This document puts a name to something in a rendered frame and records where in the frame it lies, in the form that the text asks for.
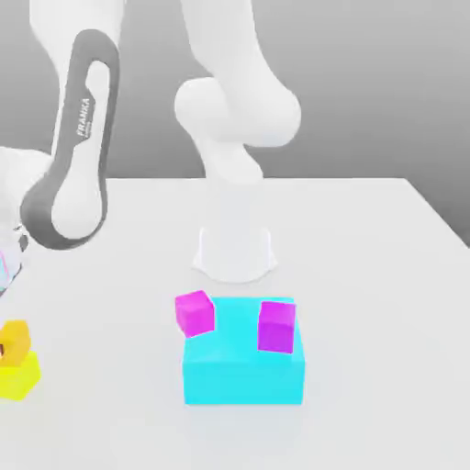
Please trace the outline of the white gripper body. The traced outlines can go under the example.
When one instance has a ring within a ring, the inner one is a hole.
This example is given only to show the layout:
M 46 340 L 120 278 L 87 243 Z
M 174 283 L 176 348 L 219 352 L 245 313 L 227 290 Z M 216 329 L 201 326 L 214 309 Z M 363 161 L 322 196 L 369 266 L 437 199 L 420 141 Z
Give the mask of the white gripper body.
M 0 296 L 9 288 L 22 268 L 22 251 L 19 248 L 0 250 Z

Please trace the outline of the small orange cube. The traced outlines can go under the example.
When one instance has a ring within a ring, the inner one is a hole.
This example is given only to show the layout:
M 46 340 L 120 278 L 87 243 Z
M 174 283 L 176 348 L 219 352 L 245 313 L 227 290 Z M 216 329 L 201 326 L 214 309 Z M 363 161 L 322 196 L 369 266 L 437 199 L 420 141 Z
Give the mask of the small orange cube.
M 0 367 L 20 366 L 31 346 L 28 324 L 25 320 L 9 320 L 0 330 Z

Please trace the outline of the small yellow cube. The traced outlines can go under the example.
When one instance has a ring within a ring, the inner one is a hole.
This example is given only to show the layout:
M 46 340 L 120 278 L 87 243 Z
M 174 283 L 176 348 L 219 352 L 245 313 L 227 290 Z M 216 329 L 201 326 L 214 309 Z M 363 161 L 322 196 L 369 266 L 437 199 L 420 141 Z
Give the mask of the small yellow cube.
M 0 366 L 0 398 L 20 401 L 40 380 L 38 356 L 29 351 L 20 366 Z

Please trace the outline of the small magenta cube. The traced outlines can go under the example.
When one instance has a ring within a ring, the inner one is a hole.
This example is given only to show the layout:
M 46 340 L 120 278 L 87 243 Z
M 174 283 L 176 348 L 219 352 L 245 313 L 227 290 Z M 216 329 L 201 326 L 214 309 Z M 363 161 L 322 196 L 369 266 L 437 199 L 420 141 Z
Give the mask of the small magenta cube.
M 174 305 L 177 324 L 186 338 L 215 329 L 215 307 L 204 290 L 180 295 Z

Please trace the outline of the small purple cube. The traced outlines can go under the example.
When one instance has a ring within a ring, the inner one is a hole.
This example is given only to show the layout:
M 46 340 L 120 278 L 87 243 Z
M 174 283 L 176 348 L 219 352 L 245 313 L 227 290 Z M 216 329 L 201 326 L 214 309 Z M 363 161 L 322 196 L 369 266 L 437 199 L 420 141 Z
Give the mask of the small purple cube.
M 259 351 L 291 354 L 296 326 L 294 303 L 263 301 L 258 317 Z

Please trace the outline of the large cyan box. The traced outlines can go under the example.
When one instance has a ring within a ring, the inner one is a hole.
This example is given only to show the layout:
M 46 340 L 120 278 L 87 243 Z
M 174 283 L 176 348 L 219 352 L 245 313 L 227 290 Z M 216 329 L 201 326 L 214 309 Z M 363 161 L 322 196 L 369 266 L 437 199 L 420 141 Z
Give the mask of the large cyan box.
M 264 297 L 213 297 L 215 329 L 185 340 L 182 371 L 187 405 L 299 405 L 306 361 L 299 324 L 293 351 L 258 349 Z

